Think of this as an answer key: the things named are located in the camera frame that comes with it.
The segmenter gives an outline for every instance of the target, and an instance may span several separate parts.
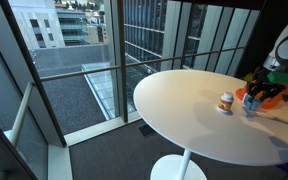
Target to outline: gray floor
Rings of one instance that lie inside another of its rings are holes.
[[[183,149],[158,134],[143,138],[140,120],[70,147],[75,180],[148,180],[154,163]],[[279,168],[247,167],[218,162],[193,154],[208,179],[279,180],[287,174]]]

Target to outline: table top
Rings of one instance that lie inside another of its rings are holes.
[[[155,73],[135,88],[137,111],[155,131],[193,153],[239,165],[288,162],[288,105],[252,112],[234,96],[231,113],[217,110],[224,92],[245,82],[197,70]]]

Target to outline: jar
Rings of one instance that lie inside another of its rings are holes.
[[[225,92],[223,96],[221,96],[221,100],[217,105],[217,109],[222,112],[229,112],[231,110],[233,101],[233,93]]]

